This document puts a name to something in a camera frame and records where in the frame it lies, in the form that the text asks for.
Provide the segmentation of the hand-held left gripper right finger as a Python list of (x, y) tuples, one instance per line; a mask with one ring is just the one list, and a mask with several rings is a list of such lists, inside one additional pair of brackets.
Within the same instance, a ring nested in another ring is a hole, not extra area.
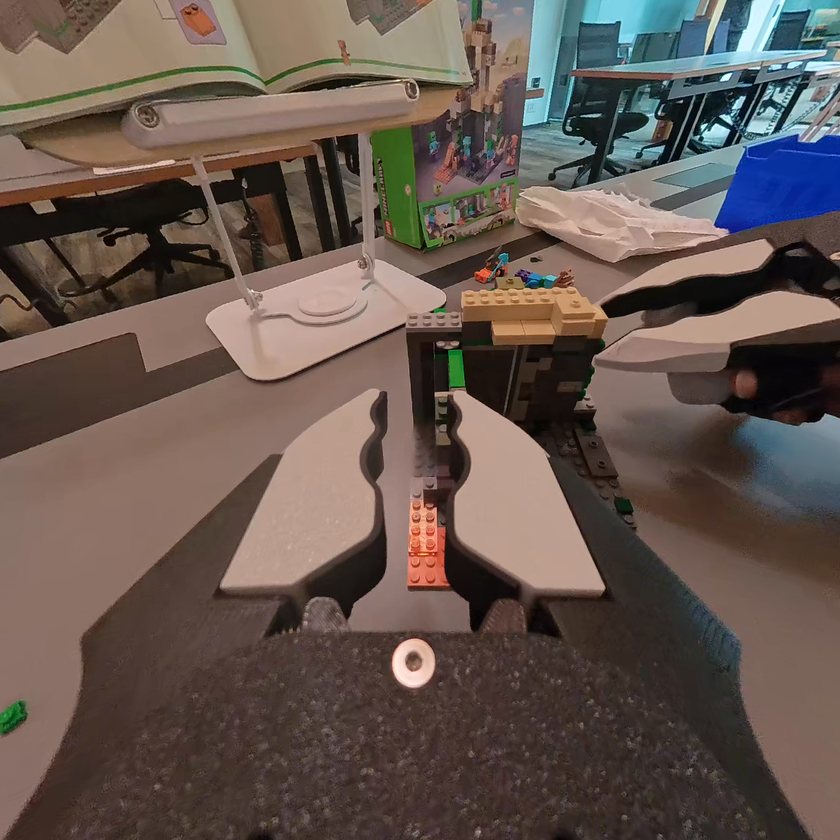
[(467, 392), (449, 397), (445, 569), (465, 599), (596, 599), (606, 585), (545, 450)]

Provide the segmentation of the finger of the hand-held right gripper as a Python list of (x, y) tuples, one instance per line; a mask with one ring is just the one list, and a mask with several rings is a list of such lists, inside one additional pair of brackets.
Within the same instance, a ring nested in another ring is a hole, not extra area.
[(820, 355), (838, 347), (838, 302), (772, 290), (711, 314), (629, 332), (596, 355), (596, 368), (635, 373), (711, 373), (752, 354)]
[(611, 319), (672, 308), (726, 308), (767, 286), (774, 254), (773, 244), (761, 239), (672, 259), (608, 293), (599, 305)]

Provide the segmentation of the long wooden office table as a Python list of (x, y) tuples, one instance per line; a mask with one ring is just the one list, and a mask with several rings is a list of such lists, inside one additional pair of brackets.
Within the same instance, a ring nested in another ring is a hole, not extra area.
[(772, 81), (799, 78), (811, 60), (826, 54), (825, 49), (752, 50), (734, 53), (667, 59), (628, 65), (577, 68), (574, 78), (595, 80), (606, 87), (605, 135), (595, 146), (587, 184), (601, 179), (604, 163), (613, 143), (622, 93), (634, 85), (662, 82), (669, 85), (667, 102), (681, 106), (675, 128), (666, 143), (660, 163), (678, 161), (697, 125), (704, 102), (711, 93), (742, 89), (744, 72), (756, 73), (753, 85), (746, 87), (747, 98), (741, 119), (753, 116), (762, 95)]

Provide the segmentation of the blue plastic bin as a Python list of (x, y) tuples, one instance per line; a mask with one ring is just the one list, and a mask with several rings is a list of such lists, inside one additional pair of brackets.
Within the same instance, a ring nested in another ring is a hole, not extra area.
[(715, 225), (736, 234), (838, 209), (838, 136), (784, 136), (746, 148)]

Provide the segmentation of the brown top office desk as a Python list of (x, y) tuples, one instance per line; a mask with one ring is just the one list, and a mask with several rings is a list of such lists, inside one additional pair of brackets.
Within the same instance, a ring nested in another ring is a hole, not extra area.
[[(291, 261), (302, 258), (298, 231), (291, 215), (287, 185), (281, 164), (295, 160), (314, 164), (315, 175), (320, 174), (319, 147), (315, 143), (253, 154), (239, 154), (206, 161), (208, 175), (230, 173), (230, 178), (212, 182), (217, 205), (241, 200), (241, 182), (246, 182), (247, 198), (271, 196), (280, 220), (284, 242)], [(100, 228), (116, 227), (113, 212), (106, 209), (99, 195), (126, 197), (128, 191), (171, 181), (187, 182), (195, 179), (189, 163), (154, 167), (149, 170), (118, 174), (94, 175), (83, 171), (81, 178), (71, 180), (69, 173), (54, 183), (27, 185), (19, 189), (2, 190), (1, 246), (2, 271), (12, 265), (10, 249), (19, 245), (65, 235), (85, 233)]]

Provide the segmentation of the pile of small brick figures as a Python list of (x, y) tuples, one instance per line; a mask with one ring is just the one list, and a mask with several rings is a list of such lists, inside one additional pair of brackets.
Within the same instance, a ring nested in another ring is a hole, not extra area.
[(502, 291), (550, 290), (574, 286), (574, 274), (569, 269), (559, 275), (540, 274), (528, 267), (511, 271), (509, 261), (509, 253), (503, 247), (498, 247), (486, 258), (483, 267), (474, 273), (475, 282)]

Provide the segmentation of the brick building model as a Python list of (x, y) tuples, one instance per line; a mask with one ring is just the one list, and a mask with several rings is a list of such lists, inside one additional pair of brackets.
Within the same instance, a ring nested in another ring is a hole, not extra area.
[(587, 395), (607, 316), (574, 287), (464, 290), (460, 309), (406, 320), (414, 467), (408, 503), (409, 591), (451, 589), (446, 511), (454, 486), (449, 397), (463, 391), (565, 463), (607, 512), (637, 526)]

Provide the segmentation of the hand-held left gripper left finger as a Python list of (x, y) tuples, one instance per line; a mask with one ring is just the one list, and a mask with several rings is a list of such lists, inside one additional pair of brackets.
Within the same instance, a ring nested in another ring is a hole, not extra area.
[(369, 389), (281, 454), (220, 583), (224, 595), (313, 597), (340, 561), (382, 531), (387, 393)]

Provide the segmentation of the toy brick set box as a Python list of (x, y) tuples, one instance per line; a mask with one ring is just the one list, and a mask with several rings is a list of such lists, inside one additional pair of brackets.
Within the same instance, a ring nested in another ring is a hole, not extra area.
[(512, 221), (533, 1), (459, 2), (472, 81), (440, 115), (372, 135), (384, 236), (432, 249)]

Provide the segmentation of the black office chair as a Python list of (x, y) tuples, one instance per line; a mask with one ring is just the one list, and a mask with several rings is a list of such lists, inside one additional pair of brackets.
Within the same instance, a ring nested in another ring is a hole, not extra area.
[(142, 270), (154, 274), (155, 293), (160, 296), (164, 277), (174, 273), (175, 262), (220, 269), (227, 279), (234, 276), (213, 246), (174, 243), (165, 237), (164, 226), (184, 221), (194, 209), (203, 211), (204, 222), (209, 219), (207, 205), (198, 202), (196, 187), (184, 180), (156, 182), (108, 194), (61, 197), (53, 204), (56, 210), (74, 214), (78, 220), (89, 223), (90, 228), (98, 229), (98, 237), (108, 247), (114, 246), (118, 239), (131, 235), (144, 236), (148, 242), (116, 273), (90, 285), (61, 257), (60, 261), (71, 275), (57, 288), (64, 299), (100, 292), (106, 299), (115, 301), (110, 287)]
[[(681, 26), (675, 57), (678, 59), (695, 58), (705, 55), (719, 54), (725, 51), (730, 29), (730, 15), (725, 13), (719, 19), (713, 30), (710, 22), (705, 18), (686, 20)], [(658, 105), (654, 112), (657, 124), (651, 143), (642, 146), (635, 154), (635, 158), (643, 158), (645, 151), (665, 147), (656, 160), (657, 164), (669, 162), (673, 147), (677, 141), (687, 140), (687, 130), (691, 121), (698, 114), (698, 106), (702, 98), (666, 99), (666, 95), (674, 89), (664, 81), (656, 82), (650, 87), (650, 98), (658, 97)]]
[[(576, 47), (576, 68), (611, 67), (618, 63), (620, 22), (611, 24), (581, 23)], [(576, 77), (570, 104), (562, 123), (562, 132), (597, 146), (606, 135), (610, 86), (588, 77)], [(616, 116), (614, 139), (625, 139), (642, 129), (648, 116), (642, 112), (621, 111)]]

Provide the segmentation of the crumpled white paper bag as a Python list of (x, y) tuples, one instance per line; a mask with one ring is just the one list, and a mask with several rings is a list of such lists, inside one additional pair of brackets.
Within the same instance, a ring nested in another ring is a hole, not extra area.
[(532, 186), (519, 193), (516, 215), (521, 225), (610, 264), (692, 249), (728, 236), (708, 219), (657, 209), (621, 192)]

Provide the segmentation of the instruction booklet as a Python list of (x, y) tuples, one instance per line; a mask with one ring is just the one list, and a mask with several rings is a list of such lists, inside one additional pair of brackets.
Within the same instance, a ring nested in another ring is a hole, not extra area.
[(458, 2), (2, 1), (2, 133), (171, 91), (467, 87)]

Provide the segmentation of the small white book stand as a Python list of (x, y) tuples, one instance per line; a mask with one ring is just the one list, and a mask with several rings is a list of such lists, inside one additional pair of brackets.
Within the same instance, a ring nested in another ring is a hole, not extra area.
[(166, 160), (166, 161), (155, 161), (152, 163), (145, 163), (145, 164), (134, 164), (134, 165), (127, 165), (127, 166), (117, 166), (117, 167), (93, 167), (92, 172), (95, 176), (104, 177), (104, 176), (113, 176), (113, 175), (130, 175), (130, 174), (139, 174), (142, 172), (154, 172), (163, 169), (169, 169), (175, 166), (177, 161), (175, 160)]

